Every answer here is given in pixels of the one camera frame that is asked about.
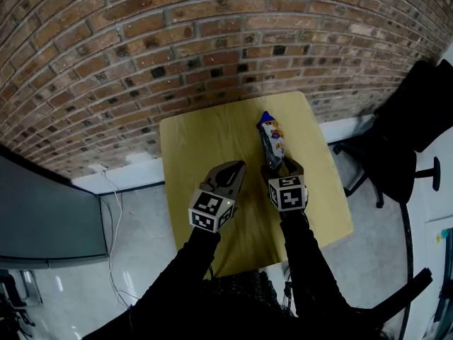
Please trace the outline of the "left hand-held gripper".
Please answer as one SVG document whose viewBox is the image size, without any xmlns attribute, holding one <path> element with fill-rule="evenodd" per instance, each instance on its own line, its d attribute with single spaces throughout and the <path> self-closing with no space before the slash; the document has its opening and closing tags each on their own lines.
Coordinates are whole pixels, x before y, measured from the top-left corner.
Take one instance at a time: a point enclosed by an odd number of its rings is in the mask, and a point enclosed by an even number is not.
<svg viewBox="0 0 453 340">
<path fill-rule="evenodd" d="M 236 198 L 246 173 L 244 161 L 229 161 L 211 169 L 193 193 L 188 208 L 189 223 L 208 232 L 218 232 L 234 216 Z"/>
</svg>

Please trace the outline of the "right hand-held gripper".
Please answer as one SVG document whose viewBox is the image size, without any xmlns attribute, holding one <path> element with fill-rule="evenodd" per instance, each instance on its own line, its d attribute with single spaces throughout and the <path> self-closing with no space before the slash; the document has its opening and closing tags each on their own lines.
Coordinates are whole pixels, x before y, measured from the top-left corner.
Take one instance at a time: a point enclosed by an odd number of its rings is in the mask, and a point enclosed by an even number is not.
<svg viewBox="0 0 453 340">
<path fill-rule="evenodd" d="M 266 165 L 260 167 L 261 176 L 268 183 L 270 200 L 279 212 L 304 210 L 307 204 L 304 168 L 289 157 L 285 157 L 283 163 L 288 176 L 282 178 L 279 171 Z"/>
</svg>

